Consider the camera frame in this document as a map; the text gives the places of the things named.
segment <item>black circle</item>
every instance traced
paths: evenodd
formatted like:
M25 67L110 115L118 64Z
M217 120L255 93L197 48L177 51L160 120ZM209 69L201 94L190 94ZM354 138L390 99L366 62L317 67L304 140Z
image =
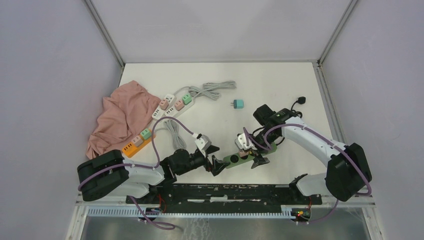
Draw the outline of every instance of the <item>black circle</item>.
M232 156L229 158L229 160L230 160L233 164L235 164L235 163L237 163L237 162L239 161L239 157L238 157L237 155L232 155Z

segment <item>gray floor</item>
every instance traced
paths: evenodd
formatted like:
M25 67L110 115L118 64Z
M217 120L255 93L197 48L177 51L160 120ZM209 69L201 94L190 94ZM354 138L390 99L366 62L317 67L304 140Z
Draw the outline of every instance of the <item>gray floor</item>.
M312 210L316 219L327 209ZM288 219L157 218L178 226L160 230L134 217L87 217L82 240L369 240L360 208L339 208L327 220L296 226Z

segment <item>teal plug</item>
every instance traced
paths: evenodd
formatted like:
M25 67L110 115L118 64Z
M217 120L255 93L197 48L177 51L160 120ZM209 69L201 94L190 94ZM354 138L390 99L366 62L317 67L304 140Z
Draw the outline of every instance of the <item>teal plug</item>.
M234 99L231 103L232 107L235 109L242 109L245 107L245 102L241 99Z

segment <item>coiled gray cord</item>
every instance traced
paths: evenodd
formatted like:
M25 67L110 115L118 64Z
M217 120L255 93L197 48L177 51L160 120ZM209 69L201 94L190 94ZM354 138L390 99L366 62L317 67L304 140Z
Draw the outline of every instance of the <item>coiled gray cord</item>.
M180 135L178 135L178 124L174 120L164 120L163 124L165 127L161 127L156 129L158 130L168 130L171 133L172 137L172 146L175 150L177 149L186 149L187 145L184 139L181 138Z
M236 88L236 82L235 81L223 81L219 83L215 82L207 82L202 85L202 88L199 88L197 86L184 86L180 89L178 89L174 95L176 95L178 92L180 92L183 89L188 88L188 92L190 93L191 97L197 98L199 96L206 96L212 100L217 100L221 97L221 93L214 91L216 89L235 89Z

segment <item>green power strip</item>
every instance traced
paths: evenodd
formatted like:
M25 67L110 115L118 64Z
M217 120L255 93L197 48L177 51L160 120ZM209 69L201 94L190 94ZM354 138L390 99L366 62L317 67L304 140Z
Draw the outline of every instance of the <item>green power strip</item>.
M271 148L272 148L271 151L269 151L266 154L264 153L262 155L266 156L268 154L272 154L273 152L275 152L277 150L277 145L275 143L271 143ZM247 163L249 161L252 161L253 158L254 158L254 156L248 155L246 159L243 159L243 158L240 157L239 153L234 153L234 154L231 154L231 155L224 157L223 161L226 162L226 163L229 163L229 165L226 167L226 169L230 169L230 168L238 166L240 164L244 164L244 163Z

